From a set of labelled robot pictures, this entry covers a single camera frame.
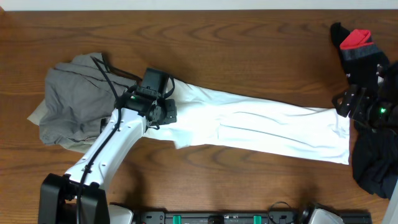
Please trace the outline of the white printed t-shirt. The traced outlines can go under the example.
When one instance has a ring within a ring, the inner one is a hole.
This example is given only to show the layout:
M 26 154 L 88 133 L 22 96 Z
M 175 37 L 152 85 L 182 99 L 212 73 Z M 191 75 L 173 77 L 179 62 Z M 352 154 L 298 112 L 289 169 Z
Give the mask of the white printed t-shirt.
M 308 108 L 169 82 L 175 123 L 148 129 L 145 137 L 177 149 L 204 144 L 283 156 L 349 163 L 349 118 L 334 109 Z

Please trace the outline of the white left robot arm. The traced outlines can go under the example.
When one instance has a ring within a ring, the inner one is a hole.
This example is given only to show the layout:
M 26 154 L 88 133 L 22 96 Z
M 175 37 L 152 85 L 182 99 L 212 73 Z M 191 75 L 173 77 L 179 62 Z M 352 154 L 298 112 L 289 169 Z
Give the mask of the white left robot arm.
M 129 150 L 149 128 L 176 122 L 172 93 L 144 88 L 123 93 L 88 152 L 63 176 L 49 174 L 44 179 L 38 222 L 132 223 L 133 211 L 110 205 L 106 191 Z

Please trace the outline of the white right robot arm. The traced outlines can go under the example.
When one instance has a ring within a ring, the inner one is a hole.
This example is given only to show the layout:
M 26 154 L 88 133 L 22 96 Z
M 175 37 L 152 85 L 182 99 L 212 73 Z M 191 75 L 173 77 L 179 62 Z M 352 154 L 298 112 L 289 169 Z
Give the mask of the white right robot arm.
M 382 221 L 397 223 L 397 64 L 382 76 L 377 93 L 351 85 L 332 103 L 358 132 L 351 157 L 354 180 L 367 193 L 389 199 Z

